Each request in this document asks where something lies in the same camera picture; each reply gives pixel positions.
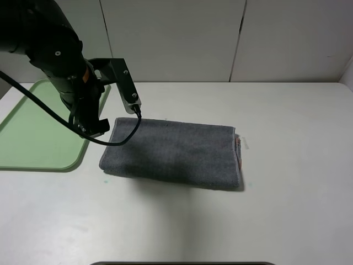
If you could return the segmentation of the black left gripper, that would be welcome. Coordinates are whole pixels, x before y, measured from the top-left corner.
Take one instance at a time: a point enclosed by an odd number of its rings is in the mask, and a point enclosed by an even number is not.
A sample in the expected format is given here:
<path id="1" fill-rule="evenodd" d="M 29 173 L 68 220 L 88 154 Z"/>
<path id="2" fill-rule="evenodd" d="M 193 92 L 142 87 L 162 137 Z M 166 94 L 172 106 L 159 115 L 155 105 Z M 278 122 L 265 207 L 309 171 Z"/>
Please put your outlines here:
<path id="1" fill-rule="evenodd" d="M 108 119 L 99 119 L 99 104 L 105 88 L 94 68 L 82 57 L 72 57 L 68 66 L 67 103 L 71 123 L 87 136 L 98 137 L 109 131 Z"/>

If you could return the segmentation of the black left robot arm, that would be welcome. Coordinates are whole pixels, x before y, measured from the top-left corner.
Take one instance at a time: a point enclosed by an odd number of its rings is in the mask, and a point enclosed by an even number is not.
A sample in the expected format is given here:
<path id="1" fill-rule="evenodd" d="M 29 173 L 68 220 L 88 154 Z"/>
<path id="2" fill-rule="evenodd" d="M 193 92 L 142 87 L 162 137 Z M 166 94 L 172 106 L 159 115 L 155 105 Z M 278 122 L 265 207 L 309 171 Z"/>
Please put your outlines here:
<path id="1" fill-rule="evenodd" d="M 99 118 L 105 88 L 82 54 L 83 43 L 55 1 L 1 1 L 1 51 L 25 55 L 70 111 L 68 122 L 91 137 L 109 131 Z"/>

